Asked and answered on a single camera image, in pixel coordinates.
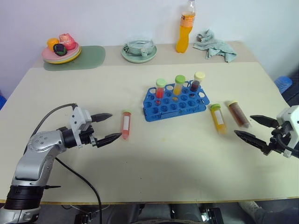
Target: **black cable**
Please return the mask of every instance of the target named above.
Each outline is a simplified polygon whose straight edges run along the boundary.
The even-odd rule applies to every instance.
[[[61,165],[63,165],[65,168],[67,168],[69,171],[71,171],[74,175],[78,176],[79,178],[81,178],[81,180],[83,180],[95,193],[98,202],[99,202],[99,214],[100,214],[100,224],[102,223],[102,203],[101,203],[101,199],[100,196],[96,190],[96,188],[94,188],[94,186],[88,181],[86,180],[83,176],[81,176],[80,174],[78,174],[75,170],[73,170],[72,168],[68,167],[67,165],[65,165],[60,159],[55,158]]]
[[[292,153],[298,155],[298,154],[299,154],[299,150],[297,150],[297,149],[295,149],[295,148],[290,148],[290,147],[288,147],[288,146],[281,140],[281,137],[282,137],[281,134],[277,134],[277,135],[276,135],[276,139],[277,139],[278,144],[280,144],[280,146],[281,146],[282,148],[285,148],[285,149],[291,151]]]
[[[70,206],[69,208],[64,207],[63,204],[61,204],[61,207],[63,207],[65,210],[71,209],[72,207]]]
[[[31,137],[33,135],[35,135],[38,131],[38,129],[42,126],[43,122],[52,114],[54,113],[55,111],[61,109],[61,108],[64,108],[64,107],[68,107],[68,106],[71,106],[73,108],[73,110],[75,109],[75,107],[77,107],[78,105],[73,103],[73,104],[65,104],[65,105],[62,105],[62,106],[59,106],[59,107],[56,107],[55,109],[51,110],[49,113],[46,114],[46,116],[44,116],[44,118],[41,120],[41,122],[39,122],[39,124],[37,125],[37,127],[35,128],[35,130],[33,131]],[[94,188],[94,186],[88,181],[86,180],[83,176],[81,176],[80,174],[78,174],[76,171],[74,171],[73,169],[71,169],[70,167],[68,167],[66,164],[64,164],[60,159],[58,158],[55,158],[61,165],[63,165],[65,168],[67,168],[69,171],[71,171],[73,174],[75,174],[76,176],[78,176],[81,180],[83,180],[95,193],[97,199],[98,199],[98,203],[99,203],[99,214],[100,214],[100,224],[102,224],[102,203],[101,203],[101,200],[100,200],[100,196],[97,192],[97,190]]]

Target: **orange juice bottle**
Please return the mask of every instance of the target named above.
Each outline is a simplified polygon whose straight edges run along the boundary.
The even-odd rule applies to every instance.
[[[179,27],[179,40],[177,42],[176,50],[178,53],[185,53],[189,45],[189,33],[192,30],[195,18],[195,1],[188,0],[188,5],[181,16],[181,23]]]

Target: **robotic arm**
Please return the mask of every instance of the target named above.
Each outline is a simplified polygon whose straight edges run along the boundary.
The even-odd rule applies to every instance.
[[[256,138],[254,135],[235,130],[235,133],[245,142],[259,148],[264,155],[271,151],[283,153],[287,158],[295,156],[299,158],[299,105],[284,109],[278,116],[277,120],[262,115],[250,116],[253,120],[261,125],[272,127],[273,137],[270,143]]]
[[[83,144],[101,147],[119,138],[121,133],[107,135],[101,140],[93,136],[91,123],[111,116],[109,113],[91,116],[87,110],[75,107],[70,118],[71,129],[62,127],[33,135],[16,167],[6,203],[0,209],[0,224],[36,221],[43,191],[59,187],[47,185],[56,156],[68,148],[82,147]]]

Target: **plate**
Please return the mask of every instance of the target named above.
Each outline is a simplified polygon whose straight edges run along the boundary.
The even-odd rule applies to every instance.
[[[127,45],[125,44],[125,46],[123,46],[123,48],[121,49],[121,54],[122,56],[129,62],[132,62],[132,63],[145,63],[145,62],[148,62],[150,61],[151,59],[154,58],[154,56],[156,56],[157,54],[157,47],[155,46],[154,47],[154,50],[151,54],[143,57],[141,55],[139,56],[132,56],[130,53],[127,53],[125,52],[124,48],[127,47]]]
[[[63,64],[63,63],[67,63],[67,62],[70,62],[70,61],[76,59],[76,58],[80,55],[81,50],[82,50],[82,48],[79,47],[79,52],[78,52],[76,55],[74,55],[74,56],[71,57],[71,58],[67,58],[67,59],[65,59],[64,61],[48,61],[48,60],[46,60],[46,59],[44,59],[44,61],[45,61],[45,62],[48,62],[48,63],[50,63],[50,64]]]
[[[50,51],[50,49],[48,47],[46,47],[42,51],[42,57],[43,57],[43,59],[45,59],[47,61],[61,61],[61,60],[65,60],[65,59],[68,59],[68,58],[74,56],[75,54],[78,53],[79,49],[80,49],[80,46],[78,43],[76,43],[76,47],[73,50],[68,50],[66,55],[58,56],[54,52]]]

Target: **blue test tube rack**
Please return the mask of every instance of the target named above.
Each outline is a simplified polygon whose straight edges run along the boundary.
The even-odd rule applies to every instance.
[[[205,111],[210,100],[201,86],[192,92],[191,83],[192,80],[186,81],[178,96],[173,94],[174,84],[166,85],[163,98],[156,97],[156,87],[149,88],[143,101],[145,120],[151,122]]]

